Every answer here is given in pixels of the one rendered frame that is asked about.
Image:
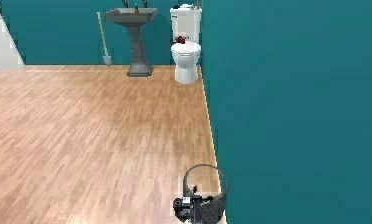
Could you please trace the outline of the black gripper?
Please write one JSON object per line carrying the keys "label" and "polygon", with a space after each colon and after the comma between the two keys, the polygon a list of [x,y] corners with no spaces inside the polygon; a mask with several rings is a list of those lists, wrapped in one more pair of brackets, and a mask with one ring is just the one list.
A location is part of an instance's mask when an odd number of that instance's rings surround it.
{"label": "black gripper", "polygon": [[[186,171],[186,173],[185,173],[185,175],[183,177],[183,180],[182,180],[183,190],[182,190],[182,192],[183,192],[183,196],[184,197],[186,197],[186,196],[193,196],[198,191],[198,187],[197,186],[193,186],[192,188],[190,188],[189,185],[188,185],[188,176],[197,167],[199,167],[199,165],[194,165],[191,168],[189,168]],[[209,167],[210,168],[213,168],[213,169],[215,169],[217,171],[218,175],[223,179],[223,185],[221,186],[221,192],[218,195],[216,195],[216,196],[207,196],[207,197],[203,198],[203,201],[204,202],[213,202],[214,200],[226,201],[227,200],[227,192],[228,192],[228,181],[227,181],[227,177],[224,174],[224,172],[220,168],[218,168],[217,166],[210,165]],[[174,210],[175,216],[178,219],[181,219],[181,218],[184,217],[183,208],[182,208],[182,199],[181,198],[175,198],[173,200],[173,210]]]}

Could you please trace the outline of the white toilet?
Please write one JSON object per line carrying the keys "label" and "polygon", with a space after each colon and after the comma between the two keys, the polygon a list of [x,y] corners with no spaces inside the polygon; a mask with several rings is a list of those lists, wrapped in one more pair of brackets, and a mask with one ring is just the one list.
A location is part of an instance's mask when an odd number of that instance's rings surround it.
{"label": "white toilet", "polygon": [[171,53],[174,59],[175,81],[181,84],[192,84],[198,79],[197,62],[202,47],[200,31],[202,9],[193,4],[182,4],[179,9],[170,9],[172,22],[172,40],[176,36],[189,36],[185,44],[174,44]]}

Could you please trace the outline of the dark red small object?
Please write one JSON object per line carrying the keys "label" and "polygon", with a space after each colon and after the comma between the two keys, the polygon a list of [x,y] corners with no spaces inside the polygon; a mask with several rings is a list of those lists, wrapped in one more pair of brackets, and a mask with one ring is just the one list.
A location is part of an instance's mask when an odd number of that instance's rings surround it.
{"label": "dark red small object", "polygon": [[189,40],[189,36],[176,36],[173,40],[170,41],[170,45],[174,45],[177,43],[185,44],[187,40]]}

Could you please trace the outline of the cream toilet brush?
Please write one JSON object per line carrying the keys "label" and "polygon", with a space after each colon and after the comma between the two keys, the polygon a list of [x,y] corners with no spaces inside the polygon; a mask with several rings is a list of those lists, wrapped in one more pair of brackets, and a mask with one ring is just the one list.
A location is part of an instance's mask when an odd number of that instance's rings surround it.
{"label": "cream toilet brush", "polygon": [[100,29],[100,33],[101,33],[101,38],[102,38],[103,49],[104,49],[103,60],[104,60],[104,63],[107,66],[110,66],[112,64],[112,57],[108,53],[107,44],[106,44],[106,40],[105,40],[105,33],[104,33],[104,28],[103,28],[103,23],[102,23],[100,12],[97,13],[97,19],[98,19],[99,29]]}

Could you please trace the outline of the grey pedestal sink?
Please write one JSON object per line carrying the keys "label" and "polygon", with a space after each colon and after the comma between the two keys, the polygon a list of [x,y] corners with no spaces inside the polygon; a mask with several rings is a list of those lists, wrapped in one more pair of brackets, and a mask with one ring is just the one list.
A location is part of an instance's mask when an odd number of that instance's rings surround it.
{"label": "grey pedestal sink", "polygon": [[153,66],[145,56],[141,27],[155,18],[157,9],[139,9],[139,14],[135,13],[135,8],[113,8],[104,13],[107,21],[121,25],[129,31],[131,38],[131,63],[127,71],[129,77],[148,77],[153,72]]}

